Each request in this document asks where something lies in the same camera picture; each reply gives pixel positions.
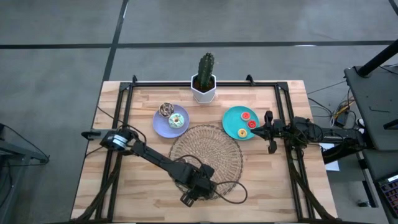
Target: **potted cactus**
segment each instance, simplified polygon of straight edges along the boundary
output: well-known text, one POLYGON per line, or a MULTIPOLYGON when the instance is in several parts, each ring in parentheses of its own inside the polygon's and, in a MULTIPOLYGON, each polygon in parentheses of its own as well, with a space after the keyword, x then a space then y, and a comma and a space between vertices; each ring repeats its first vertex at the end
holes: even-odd
POLYGON ((216 76, 212 74, 213 65, 214 56, 206 53, 200 59, 198 73, 191 77, 191 90, 198 103, 211 103, 216 93, 216 76))

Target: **purple plate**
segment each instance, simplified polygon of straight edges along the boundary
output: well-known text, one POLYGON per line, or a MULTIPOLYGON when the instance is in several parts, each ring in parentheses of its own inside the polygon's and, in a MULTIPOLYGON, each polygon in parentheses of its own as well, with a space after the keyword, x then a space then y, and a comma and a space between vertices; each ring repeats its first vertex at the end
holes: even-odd
POLYGON ((164 118, 159 114, 159 110, 154 115, 154 129, 157 134, 165 138, 176 138, 182 135, 189 126, 188 112, 180 105, 174 105, 174 113, 179 113, 184 117, 184 125, 181 128, 171 128, 169 126, 169 119, 164 118))

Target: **teal plate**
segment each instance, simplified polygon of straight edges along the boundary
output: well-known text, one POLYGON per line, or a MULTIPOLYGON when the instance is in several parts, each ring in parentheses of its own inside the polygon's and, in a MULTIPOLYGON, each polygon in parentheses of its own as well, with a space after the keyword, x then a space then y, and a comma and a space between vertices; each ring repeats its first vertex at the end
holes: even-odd
POLYGON ((259 118, 252 109, 245 106, 234 106, 228 109, 223 116, 223 128, 229 136, 237 140, 248 140, 254 137, 254 134, 248 128, 248 122, 241 118, 243 112, 249 112, 250 119, 254 120, 257 123, 257 127, 259 127, 259 118), (244 128, 248 132, 245 138, 238 136, 238 130, 241 128, 244 128))

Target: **cactus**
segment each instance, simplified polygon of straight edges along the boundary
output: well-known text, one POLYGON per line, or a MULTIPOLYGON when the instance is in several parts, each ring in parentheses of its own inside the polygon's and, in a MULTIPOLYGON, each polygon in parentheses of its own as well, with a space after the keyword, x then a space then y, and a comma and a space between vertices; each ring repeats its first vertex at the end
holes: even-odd
POLYGON ((201 90, 209 86, 213 65, 214 56, 211 53, 206 53, 205 56, 200 59, 197 82, 199 82, 201 90))

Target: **white paper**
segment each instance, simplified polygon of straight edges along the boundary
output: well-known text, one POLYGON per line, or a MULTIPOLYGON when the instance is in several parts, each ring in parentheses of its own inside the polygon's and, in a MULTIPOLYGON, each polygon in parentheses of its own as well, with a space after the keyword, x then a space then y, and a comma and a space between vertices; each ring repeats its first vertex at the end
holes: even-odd
MULTIPOLYGON (((319 145, 322 146, 326 151, 335 146, 332 143, 320 143, 319 145)), ((338 167, 338 161, 326 164, 326 170, 328 170, 328 171, 340 171, 340 168, 338 167)))

